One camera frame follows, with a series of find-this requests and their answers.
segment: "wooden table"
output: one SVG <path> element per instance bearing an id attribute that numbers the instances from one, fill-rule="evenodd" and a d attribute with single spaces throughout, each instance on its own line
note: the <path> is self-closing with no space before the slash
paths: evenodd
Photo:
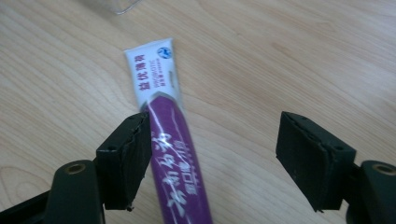
<path id="1" fill-rule="evenodd" d="M 396 158 L 394 1 L 0 1 L 0 210 L 50 188 L 65 163 L 137 113 L 123 50 L 172 36 L 183 103 L 215 223 L 345 223 L 314 213 L 276 159 L 281 111 Z M 152 172 L 132 213 L 161 223 Z"/>

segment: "toothpaste tube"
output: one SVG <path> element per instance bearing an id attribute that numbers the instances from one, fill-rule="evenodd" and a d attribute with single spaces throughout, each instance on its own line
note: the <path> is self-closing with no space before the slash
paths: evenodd
<path id="1" fill-rule="evenodd" d="M 125 50 L 134 92 L 151 125 L 151 167 L 165 224 L 210 224 L 197 156 L 184 119 L 172 39 Z"/>

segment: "table surface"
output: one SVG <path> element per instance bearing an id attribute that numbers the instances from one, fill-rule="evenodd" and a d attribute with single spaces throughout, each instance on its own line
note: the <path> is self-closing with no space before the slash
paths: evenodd
<path id="1" fill-rule="evenodd" d="M 172 36 L 215 223 L 344 223 L 315 213 L 276 159 L 281 111 L 395 163 L 391 0 L 144 0 L 117 16 L 93 0 L 0 1 L 0 210 L 50 188 L 65 163 L 137 113 L 123 51 Z M 161 223 L 151 169 L 135 210 Z"/>

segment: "blue logo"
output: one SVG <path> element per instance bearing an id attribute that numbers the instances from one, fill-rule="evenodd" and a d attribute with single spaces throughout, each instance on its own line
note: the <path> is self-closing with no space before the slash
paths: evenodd
<path id="1" fill-rule="evenodd" d="M 157 50 L 157 53 L 160 57 L 164 59 L 172 58 L 172 50 L 170 50 L 169 48 L 160 48 Z"/>

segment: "transparent object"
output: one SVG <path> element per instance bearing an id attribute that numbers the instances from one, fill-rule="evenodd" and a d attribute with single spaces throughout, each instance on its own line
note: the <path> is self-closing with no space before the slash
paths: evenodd
<path id="1" fill-rule="evenodd" d="M 116 14 L 122 14 L 133 8 L 141 0 L 99 0 L 101 4 Z"/>

